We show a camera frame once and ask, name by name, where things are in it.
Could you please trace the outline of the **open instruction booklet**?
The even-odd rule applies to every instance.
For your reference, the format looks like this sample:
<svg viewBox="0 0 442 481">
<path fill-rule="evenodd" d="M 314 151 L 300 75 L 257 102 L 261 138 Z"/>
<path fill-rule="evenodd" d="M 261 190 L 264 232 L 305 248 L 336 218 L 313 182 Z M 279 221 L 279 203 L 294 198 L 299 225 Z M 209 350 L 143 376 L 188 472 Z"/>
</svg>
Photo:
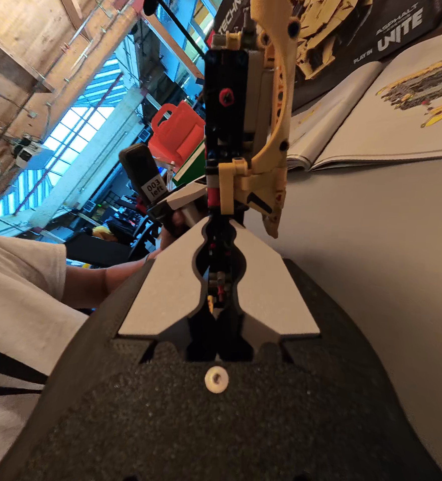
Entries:
<svg viewBox="0 0 442 481">
<path fill-rule="evenodd" d="M 442 34 L 356 69 L 291 119 L 288 169 L 442 159 Z"/>
</svg>

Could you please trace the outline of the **green storage bin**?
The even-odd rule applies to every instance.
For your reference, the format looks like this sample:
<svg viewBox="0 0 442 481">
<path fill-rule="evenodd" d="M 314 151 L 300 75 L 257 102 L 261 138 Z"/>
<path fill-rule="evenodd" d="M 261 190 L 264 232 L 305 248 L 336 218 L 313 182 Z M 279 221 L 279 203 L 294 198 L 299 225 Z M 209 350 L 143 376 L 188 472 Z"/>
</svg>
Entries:
<svg viewBox="0 0 442 481">
<path fill-rule="evenodd" d="M 197 178 L 202 177 L 205 175 L 205 165 L 205 141 L 202 141 L 176 172 L 172 178 L 173 183 L 178 187 L 182 184 L 189 184 Z"/>
</svg>

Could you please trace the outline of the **person's left hand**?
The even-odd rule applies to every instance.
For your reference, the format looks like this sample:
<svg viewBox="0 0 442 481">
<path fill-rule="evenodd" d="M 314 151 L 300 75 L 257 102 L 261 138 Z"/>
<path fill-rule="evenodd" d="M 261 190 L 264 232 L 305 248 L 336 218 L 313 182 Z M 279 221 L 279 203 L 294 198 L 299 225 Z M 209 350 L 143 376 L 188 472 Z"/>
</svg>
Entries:
<svg viewBox="0 0 442 481">
<path fill-rule="evenodd" d="M 155 259 L 160 253 L 167 249 L 171 244 L 175 242 L 176 239 L 182 236 L 185 232 L 185 217 L 181 210 L 176 210 L 171 217 L 171 222 L 173 224 L 173 233 L 166 229 L 165 226 L 162 227 L 160 234 L 160 245 L 159 248 L 154 252 L 150 253 L 145 257 L 145 261 Z"/>
</svg>

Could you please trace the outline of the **person's left forearm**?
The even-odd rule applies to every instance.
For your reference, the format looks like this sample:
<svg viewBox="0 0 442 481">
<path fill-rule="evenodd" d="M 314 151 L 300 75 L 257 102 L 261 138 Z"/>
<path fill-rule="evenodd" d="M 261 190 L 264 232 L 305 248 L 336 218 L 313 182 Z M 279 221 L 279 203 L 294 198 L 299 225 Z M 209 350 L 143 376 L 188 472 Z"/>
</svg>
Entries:
<svg viewBox="0 0 442 481">
<path fill-rule="evenodd" d="M 159 251 L 155 251 L 142 260 L 110 268 L 87 269 L 67 266 L 61 301 L 73 309 L 98 308 L 112 292 L 158 254 Z"/>
</svg>

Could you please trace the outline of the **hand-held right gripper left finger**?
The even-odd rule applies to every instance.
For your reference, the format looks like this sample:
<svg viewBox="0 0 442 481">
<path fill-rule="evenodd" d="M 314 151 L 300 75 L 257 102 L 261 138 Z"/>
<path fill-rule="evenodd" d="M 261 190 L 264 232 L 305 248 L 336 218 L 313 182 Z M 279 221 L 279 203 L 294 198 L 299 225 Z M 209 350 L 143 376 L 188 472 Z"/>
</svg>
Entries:
<svg viewBox="0 0 442 481">
<path fill-rule="evenodd" d="M 141 362 L 154 359 L 162 343 L 184 361 L 217 357 L 215 318 L 208 303 L 207 234 L 203 218 L 154 260 L 118 336 L 149 343 Z"/>
</svg>

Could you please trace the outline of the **glass skylight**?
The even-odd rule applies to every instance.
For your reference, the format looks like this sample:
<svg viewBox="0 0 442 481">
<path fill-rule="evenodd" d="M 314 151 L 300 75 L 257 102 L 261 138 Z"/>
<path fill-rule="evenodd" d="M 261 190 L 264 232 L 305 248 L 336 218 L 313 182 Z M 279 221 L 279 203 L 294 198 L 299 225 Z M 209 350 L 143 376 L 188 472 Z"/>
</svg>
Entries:
<svg viewBox="0 0 442 481">
<path fill-rule="evenodd" d="M 44 141 L 51 152 L 47 165 L 21 172 L 1 198 L 0 218 L 17 208 L 33 210 L 49 196 L 127 93 L 124 81 L 117 80 L 121 72 L 114 53 Z"/>
</svg>

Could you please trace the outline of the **black disc on rod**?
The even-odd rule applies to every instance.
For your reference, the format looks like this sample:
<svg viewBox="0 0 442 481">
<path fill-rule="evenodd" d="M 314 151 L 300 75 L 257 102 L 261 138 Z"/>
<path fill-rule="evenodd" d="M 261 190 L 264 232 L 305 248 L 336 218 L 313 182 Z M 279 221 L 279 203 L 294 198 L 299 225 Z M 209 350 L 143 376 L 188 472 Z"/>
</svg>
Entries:
<svg viewBox="0 0 442 481">
<path fill-rule="evenodd" d="M 184 28 L 182 23 L 170 9 L 170 7 L 164 1 L 144 1 L 144 14 L 145 16 L 155 15 L 158 6 L 165 11 L 165 13 L 169 16 L 169 18 L 174 22 L 174 24 L 178 27 L 178 29 L 182 32 L 187 42 L 189 42 L 194 50 L 198 53 L 200 58 L 203 60 L 205 59 L 205 53 L 202 48 L 196 43 L 196 41 L 192 38 L 189 32 Z"/>
</svg>

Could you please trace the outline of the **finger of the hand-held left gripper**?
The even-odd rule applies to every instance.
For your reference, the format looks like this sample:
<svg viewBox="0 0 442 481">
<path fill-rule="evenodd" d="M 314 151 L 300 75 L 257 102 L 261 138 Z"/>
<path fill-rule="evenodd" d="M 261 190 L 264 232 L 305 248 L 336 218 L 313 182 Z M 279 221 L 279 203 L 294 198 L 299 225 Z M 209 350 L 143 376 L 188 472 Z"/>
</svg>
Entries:
<svg viewBox="0 0 442 481">
<path fill-rule="evenodd" d="M 205 195 L 205 184 L 189 183 L 183 187 L 180 187 L 176 191 L 173 191 L 166 198 L 166 202 L 173 211 L 177 211 Z"/>
</svg>

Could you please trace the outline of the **grey desk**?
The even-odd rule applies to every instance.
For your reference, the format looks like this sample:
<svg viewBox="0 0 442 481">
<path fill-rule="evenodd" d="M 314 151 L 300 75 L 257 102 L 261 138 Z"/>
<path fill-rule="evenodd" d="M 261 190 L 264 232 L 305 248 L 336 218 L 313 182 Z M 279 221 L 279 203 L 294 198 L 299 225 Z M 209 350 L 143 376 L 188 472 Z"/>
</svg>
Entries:
<svg viewBox="0 0 442 481">
<path fill-rule="evenodd" d="M 280 234 L 317 339 L 288 341 L 310 480 L 442 480 L 442 159 L 288 175 Z"/>
</svg>

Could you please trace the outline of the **yellow toy car model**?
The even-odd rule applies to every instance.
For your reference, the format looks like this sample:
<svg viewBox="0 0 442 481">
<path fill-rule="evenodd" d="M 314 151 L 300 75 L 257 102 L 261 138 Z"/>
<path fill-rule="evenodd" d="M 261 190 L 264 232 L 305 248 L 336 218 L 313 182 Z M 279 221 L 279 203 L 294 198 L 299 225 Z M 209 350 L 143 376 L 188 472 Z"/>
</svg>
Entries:
<svg viewBox="0 0 442 481">
<path fill-rule="evenodd" d="M 288 26 L 290 38 L 299 31 L 299 23 Z M 208 234 L 208 303 L 212 313 L 217 307 L 217 220 L 242 222 L 248 209 L 258 211 L 266 232 L 276 238 L 286 196 L 287 162 L 273 170 L 255 174 L 252 158 L 269 142 L 271 133 L 274 46 L 266 31 L 244 12 L 241 31 L 225 36 L 215 34 L 205 57 L 203 89 L 206 125 L 206 160 L 230 162 L 242 157 L 248 162 L 248 174 L 235 177 L 235 212 L 222 215 L 209 209 L 214 225 Z M 289 140 L 282 144 L 289 148 Z"/>
</svg>

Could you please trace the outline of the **toy car set box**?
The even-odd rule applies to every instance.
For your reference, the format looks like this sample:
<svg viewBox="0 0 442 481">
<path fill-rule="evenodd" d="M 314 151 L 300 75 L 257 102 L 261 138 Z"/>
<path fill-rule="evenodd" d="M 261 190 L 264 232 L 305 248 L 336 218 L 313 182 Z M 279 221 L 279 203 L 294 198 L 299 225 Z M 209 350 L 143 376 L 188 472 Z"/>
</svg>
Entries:
<svg viewBox="0 0 442 481">
<path fill-rule="evenodd" d="M 265 27 L 299 22 L 293 110 L 327 93 L 362 65 L 379 61 L 437 27 L 442 1 L 222 1 L 208 37 L 241 31 L 244 10 Z"/>
</svg>

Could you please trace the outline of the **yellow arch panel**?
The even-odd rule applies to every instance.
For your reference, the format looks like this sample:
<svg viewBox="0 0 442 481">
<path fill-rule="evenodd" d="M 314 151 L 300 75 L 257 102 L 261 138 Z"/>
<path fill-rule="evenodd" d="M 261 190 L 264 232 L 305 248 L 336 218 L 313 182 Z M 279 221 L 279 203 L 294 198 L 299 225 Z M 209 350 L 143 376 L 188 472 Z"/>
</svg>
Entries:
<svg viewBox="0 0 442 481">
<path fill-rule="evenodd" d="M 274 46 L 276 58 L 280 61 L 283 98 L 280 117 L 269 142 L 252 158 L 252 170 L 255 174 L 269 172 L 279 165 L 285 165 L 287 143 L 290 133 L 294 81 L 296 69 L 296 39 L 288 33 L 290 22 L 299 22 L 292 14 L 290 1 L 251 1 L 251 17 L 256 21 Z"/>
</svg>

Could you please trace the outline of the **red storage bin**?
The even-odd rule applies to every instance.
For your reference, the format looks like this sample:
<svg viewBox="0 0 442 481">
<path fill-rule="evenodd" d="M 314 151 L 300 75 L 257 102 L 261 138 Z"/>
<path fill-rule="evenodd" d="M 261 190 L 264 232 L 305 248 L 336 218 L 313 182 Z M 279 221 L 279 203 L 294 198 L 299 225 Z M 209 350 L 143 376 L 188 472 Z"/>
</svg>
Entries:
<svg viewBox="0 0 442 481">
<path fill-rule="evenodd" d="M 151 154 L 180 167 L 204 140 L 205 121 L 185 101 L 164 104 L 151 122 Z"/>
</svg>

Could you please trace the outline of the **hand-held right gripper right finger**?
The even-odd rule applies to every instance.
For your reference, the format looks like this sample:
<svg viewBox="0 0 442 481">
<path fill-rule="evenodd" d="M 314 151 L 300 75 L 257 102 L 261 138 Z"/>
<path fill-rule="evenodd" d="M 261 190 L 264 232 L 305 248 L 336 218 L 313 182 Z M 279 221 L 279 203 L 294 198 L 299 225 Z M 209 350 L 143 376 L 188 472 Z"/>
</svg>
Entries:
<svg viewBox="0 0 442 481">
<path fill-rule="evenodd" d="M 236 220 L 217 220 L 217 355 L 254 358 L 264 344 L 320 336 L 282 257 Z"/>
</svg>

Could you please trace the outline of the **person's white shirt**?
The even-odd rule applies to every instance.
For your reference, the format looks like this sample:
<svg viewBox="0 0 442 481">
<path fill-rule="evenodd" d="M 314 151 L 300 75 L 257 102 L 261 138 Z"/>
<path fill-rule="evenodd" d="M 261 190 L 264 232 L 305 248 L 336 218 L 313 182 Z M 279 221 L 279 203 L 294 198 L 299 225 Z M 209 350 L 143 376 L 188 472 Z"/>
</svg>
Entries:
<svg viewBox="0 0 442 481">
<path fill-rule="evenodd" d="M 66 249 L 0 236 L 0 461 L 87 316 L 61 302 Z"/>
</svg>

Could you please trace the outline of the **black desk divider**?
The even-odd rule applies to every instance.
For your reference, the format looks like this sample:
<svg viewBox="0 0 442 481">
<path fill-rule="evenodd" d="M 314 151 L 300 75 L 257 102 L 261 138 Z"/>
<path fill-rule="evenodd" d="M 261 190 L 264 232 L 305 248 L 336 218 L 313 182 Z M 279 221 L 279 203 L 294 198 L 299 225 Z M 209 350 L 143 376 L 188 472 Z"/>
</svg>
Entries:
<svg viewBox="0 0 442 481">
<path fill-rule="evenodd" d="M 99 268 L 128 262 L 131 247 L 79 232 L 64 242 L 66 257 Z"/>
</svg>

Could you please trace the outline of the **black office chair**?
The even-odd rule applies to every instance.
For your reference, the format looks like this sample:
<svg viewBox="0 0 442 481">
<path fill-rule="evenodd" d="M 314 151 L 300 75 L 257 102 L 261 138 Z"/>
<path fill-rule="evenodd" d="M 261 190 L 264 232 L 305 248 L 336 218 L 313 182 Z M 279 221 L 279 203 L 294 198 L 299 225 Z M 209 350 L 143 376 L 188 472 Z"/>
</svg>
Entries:
<svg viewBox="0 0 442 481">
<path fill-rule="evenodd" d="M 156 250 L 156 242 L 162 225 L 152 220 L 148 215 L 144 217 L 134 232 L 134 240 L 128 261 L 138 261 Z"/>
</svg>

